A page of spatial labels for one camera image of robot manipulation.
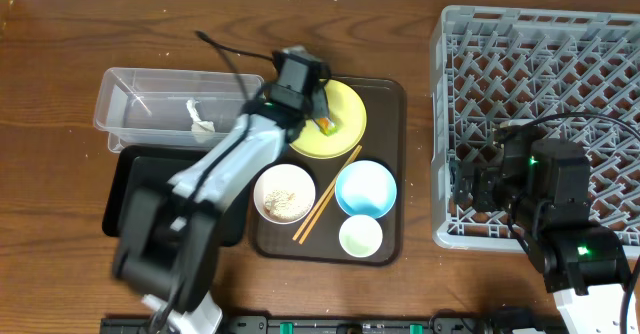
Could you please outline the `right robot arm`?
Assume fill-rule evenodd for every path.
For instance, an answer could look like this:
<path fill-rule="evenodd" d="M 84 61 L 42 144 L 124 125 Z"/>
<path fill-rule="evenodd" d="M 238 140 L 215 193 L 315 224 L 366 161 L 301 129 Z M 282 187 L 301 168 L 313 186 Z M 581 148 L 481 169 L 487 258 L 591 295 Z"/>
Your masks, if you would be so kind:
<path fill-rule="evenodd" d="M 577 143 L 512 134 L 497 165 L 451 164 L 457 204 L 503 211 L 570 333 L 636 333 L 637 269 L 609 228 L 589 218 L 590 163 Z"/>

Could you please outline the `green snack wrapper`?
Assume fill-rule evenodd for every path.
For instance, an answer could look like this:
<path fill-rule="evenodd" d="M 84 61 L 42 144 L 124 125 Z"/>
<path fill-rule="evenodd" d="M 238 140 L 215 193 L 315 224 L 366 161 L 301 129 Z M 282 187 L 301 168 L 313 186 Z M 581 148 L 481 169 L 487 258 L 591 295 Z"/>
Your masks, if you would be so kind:
<path fill-rule="evenodd" d="M 317 118 L 314 123 L 325 136 L 331 136 L 337 132 L 336 124 L 329 117 Z"/>

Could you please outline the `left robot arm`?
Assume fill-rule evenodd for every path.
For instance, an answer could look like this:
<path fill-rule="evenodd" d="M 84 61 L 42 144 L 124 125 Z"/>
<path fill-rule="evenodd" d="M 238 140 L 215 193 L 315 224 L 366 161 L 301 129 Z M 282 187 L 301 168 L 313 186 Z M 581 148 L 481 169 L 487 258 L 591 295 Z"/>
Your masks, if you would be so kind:
<path fill-rule="evenodd" d="M 112 273 L 160 300 L 143 333 L 214 333 L 208 309 L 224 216 L 249 182 L 295 141 L 307 120 L 329 114 L 329 65 L 302 47 L 276 51 L 277 77 L 246 101 L 232 131 L 166 182 L 147 182 L 123 206 Z"/>

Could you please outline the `white pink rice bowl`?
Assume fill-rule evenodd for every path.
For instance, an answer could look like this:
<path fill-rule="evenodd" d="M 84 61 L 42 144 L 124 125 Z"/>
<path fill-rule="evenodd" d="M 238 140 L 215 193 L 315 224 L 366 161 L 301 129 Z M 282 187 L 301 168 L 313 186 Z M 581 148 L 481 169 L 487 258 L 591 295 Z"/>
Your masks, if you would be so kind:
<path fill-rule="evenodd" d="M 253 190 L 254 205 L 260 216 L 280 225 L 305 218 L 316 199 L 311 175 L 293 164 L 278 164 L 264 171 Z"/>

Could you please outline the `white tissue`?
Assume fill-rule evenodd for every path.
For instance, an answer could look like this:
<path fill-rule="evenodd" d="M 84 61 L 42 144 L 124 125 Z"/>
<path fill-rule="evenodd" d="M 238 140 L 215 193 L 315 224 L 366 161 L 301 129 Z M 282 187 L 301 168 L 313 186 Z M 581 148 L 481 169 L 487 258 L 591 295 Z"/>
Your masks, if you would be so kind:
<path fill-rule="evenodd" d="M 189 113 L 189 116 L 192 120 L 191 131 L 198 135 L 211 134 L 215 132 L 214 123 L 211 121 L 202 120 L 196 106 L 199 102 L 190 98 L 186 102 L 186 108 Z"/>

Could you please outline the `small white cup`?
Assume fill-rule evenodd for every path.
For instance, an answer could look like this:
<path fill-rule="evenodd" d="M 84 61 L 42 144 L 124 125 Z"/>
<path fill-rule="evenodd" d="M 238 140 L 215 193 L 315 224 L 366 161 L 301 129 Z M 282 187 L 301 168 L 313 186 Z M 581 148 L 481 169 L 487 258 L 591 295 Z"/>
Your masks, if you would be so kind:
<path fill-rule="evenodd" d="M 339 244 L 350 256 L 366 258 L 375 254 L 383 242 L 381 225 L 367 215 L 354 215 L 339 230 Z"/>

